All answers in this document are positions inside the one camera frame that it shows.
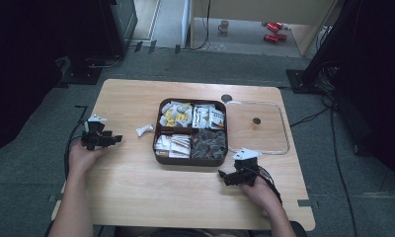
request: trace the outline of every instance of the black equipment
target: black equipment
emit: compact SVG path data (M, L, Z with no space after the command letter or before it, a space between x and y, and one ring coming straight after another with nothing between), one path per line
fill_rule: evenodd
M330 82L355 154L371 153L395 173L395 34L389 33L395 33L395 0L346 1L309 66L287 74L295 93L310 93L321 70L339 68Z
M81 140L87 144L88 150L94 150L96 146L108 147L121 142L121 135L112 136L112 131L103 131L105 125L99 121L86 121L85 128Z
M259 176L268 184L280 203L282 203L280 193L277 191L274 180L269 172L257 164L257 157L247 160L235 160L234 167L237 171L231 174L226 174L218 170L219 176L224 180L226 186L241 184L253 186L254 181Z
M0 0L0 148L15 139L62 73L42 5Z
M95 85L106 60L124 56L137 24L133 0L49 1L48 14L71 61L61 82Z

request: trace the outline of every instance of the red can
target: red can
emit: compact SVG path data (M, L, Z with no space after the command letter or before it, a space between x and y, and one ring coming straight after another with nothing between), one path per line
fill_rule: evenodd
M282 23L274 23L274 24L279 30L283 29L283 24Z
M270 41L270 42L277 42L278 38L275 37L275 36L271 36L271 35L265 34L264 40Z
M274 23L267 23L266 27L275 34L278 32L278 27Z

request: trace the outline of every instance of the white object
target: white object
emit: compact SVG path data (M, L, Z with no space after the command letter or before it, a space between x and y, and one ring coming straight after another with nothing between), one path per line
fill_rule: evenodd
M136 133L138 134L138 136L141 136L145 131L150 131L150 130L153 130L153 129L154 129L154 127L152 126L152 124L149 124L147 126L143 126L143 127L137 128L136 129Z
M166 135L161 135L158 137L157 142L155 142L154 149L156 150L170 150L171 137Z
M259 157L261 155L262 155L261 152L250 150L250 149L247 149L247 148L243 147L243 148L241 148L240 151L238 151L232 157L232 159L234 159L234 160L248 160L248 159L251 159L251 158Z
M98 117L96 115L93 115L93 116L89 117L89 119L88 119L88 121L104 121L104 120L107 120L107 119Z

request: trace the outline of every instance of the transparent container lid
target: transparent container lid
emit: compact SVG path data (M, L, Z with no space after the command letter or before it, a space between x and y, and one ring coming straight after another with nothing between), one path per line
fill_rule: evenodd
M228 122L228 149L242 147L264 154L283 155L289 140L281 108L271 102L225 102Z

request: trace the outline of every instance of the floor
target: floor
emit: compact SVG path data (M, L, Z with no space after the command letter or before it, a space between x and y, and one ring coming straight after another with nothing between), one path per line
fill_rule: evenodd
M182 43L181 22L185 0L160 0L159 4L156 2L158 1L135 1L138 24L155 19L155 25L138 25L134 33L133 43L143 41L144 45L150 45L152 40L156 40L157 47L175 48L176 44ZM281 34L287 35L286 41L270 42L265 41L264 36L272 32L263 27L261 22L228 20L228 33L221 34L218 30L221 19L209 19L208 28L206 27L206 19L194 18L194 21L195 40L193 48L201 46L201 50L207 51L302 57L293 39L291 26L289 30L280 30ZM208 41L202 45L205 40L206 29L208 30ZM150 37L148 39L138 37L139 33L142 32L150 32ZM312 58L315 51L315 45L313 45L305 56Z

